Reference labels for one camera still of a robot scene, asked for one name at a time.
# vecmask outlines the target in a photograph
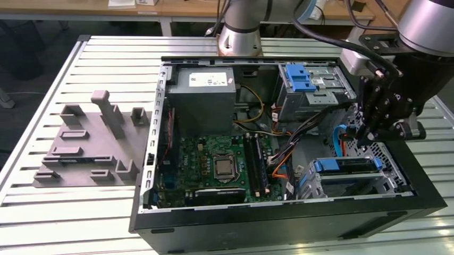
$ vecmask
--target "white label sticker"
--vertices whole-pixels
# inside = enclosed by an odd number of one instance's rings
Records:
[[[216,87],[227,85],[227,73],[190,74],[190,87]]]
[[[313,79],[313,82],[314,83],[323,83],[323,80],[322,79]]]
[[[138,12],[139,15],[158,15],[156,12]]]
[[[273,121],[278,122],[279,121],[279,114],[271,113],[271,118],[273,118]]]
[[[293,192],[294,192],[294,186],[290,184],[290,182],[287,182],[286,189],[287,189],[289,192],[293,194]]]

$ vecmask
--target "ram slot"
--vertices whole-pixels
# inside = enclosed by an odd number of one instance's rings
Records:
[[[251,195],[255,197],[261,196],[261,186],[259,186],[259,178],[258,178],[258,167],[255,165],[255,145],[251,141],[252,137],[248,134],[243,137],[243,149],[246,156],[246,167],[247,167],[247,176],[248,176],[248,189],[251,191]]]
[[[258,134],[255,134],[255,137],[252,138],[255,146],[255,165],[256,165],[256,173],[258,173],[258,178],[259,178],[259,186],[261,186],[261,194],[269,194],[270,189],[269,189],[269,177],[267,177],[267,166],[265,164],[265,156],[262,154],[262,146],[259,142],[259,137]]]

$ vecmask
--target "motherboard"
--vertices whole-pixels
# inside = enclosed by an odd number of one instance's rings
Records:
[[[160,176],[160,206],[282,200],[281,182],[266,172],[271,154],[267,135],[182,138],[178,169]]]

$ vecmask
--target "slotted metal table surface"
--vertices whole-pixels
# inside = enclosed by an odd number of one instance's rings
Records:
[[[263,52],[266,56],[333,57],[341,50],[309,39],[263,39]],[[76,43],[0,172],[1,254],[156,254],[140,237],[128,233],[132,186],[36,189],[31,184],[63,123],[59,113],[64,104],[79,103],[84,111],[99,111],[90,96],[94,90],[106,89],[122,111],[151,109],[160,57],[188,55],[215,56],[215,39],[92,36]],[[454,119],[437,97],[419,119],[427,139],[407,144],[447,208],[367,239],[211,254],[453,254]]]

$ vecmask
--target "blue cable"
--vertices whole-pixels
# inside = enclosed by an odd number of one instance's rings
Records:
[[[338,136],[339,129],[346,130],[347,126],[346,125],[339,125],[339,126],[337,126],[334,128],[334,131],[333,131],[334,151],[335,151],[335,154],[338,155],[338,157],[342,157],[342,149],[341,149],[341,145],[339,145],[339,136]]]

